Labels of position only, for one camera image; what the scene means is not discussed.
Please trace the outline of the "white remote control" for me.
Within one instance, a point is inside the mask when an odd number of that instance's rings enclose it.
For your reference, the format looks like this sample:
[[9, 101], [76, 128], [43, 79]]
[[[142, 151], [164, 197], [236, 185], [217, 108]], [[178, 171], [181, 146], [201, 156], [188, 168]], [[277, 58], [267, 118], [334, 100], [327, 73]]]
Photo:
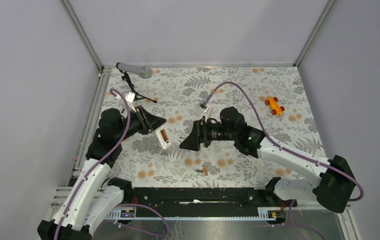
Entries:
[[158, 138], [158, 141], [162, 147], [162, 149], [166, 150], [168, 149], [172, 143], [169, 137], [168, 130], [165, 126], [159, 127], [155, 130], [155, 134]]

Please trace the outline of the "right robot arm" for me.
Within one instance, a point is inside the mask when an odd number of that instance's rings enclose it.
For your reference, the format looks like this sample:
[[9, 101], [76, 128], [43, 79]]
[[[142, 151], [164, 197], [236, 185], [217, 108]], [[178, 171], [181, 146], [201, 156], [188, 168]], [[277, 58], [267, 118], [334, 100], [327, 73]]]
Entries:
[[224, 108], [220, 119], [203, 116], [194, 121], [191, 133], [180, 143], [184, 150], [200, 151], [213, 141], [232, 141], [243, 155], [268, 160], [290, 168], [303, 179], [272, 178], [265, 187], [265, 201], [277, 206], [282, 201], [318, 202], [334, 213], [342, 213], [355, 188], [355, 178], [347, 160], [316, 157], [280, 143], [264, 131], [248, 125], [235, 107]]

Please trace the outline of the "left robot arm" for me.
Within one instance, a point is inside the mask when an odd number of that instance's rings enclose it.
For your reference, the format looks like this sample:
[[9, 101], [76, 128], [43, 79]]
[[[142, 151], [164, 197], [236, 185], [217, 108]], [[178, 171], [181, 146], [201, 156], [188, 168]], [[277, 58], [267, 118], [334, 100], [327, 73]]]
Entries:
[[125, 206], [132, 201], [131, 183], [118, 178], [111, 179], [102, 196], [96, 201], [93, 199], [122, 151], [121, 142], [134, 134], [153, 133], [167, 120], [142, 106], [130, 107], [127, 111], [126, 117], [115, 108], [101, 113], [82, 171], [70, 194], [53, 218], [42, 220], [38, 226], [41, 239], [90, 240], [115, 206]]

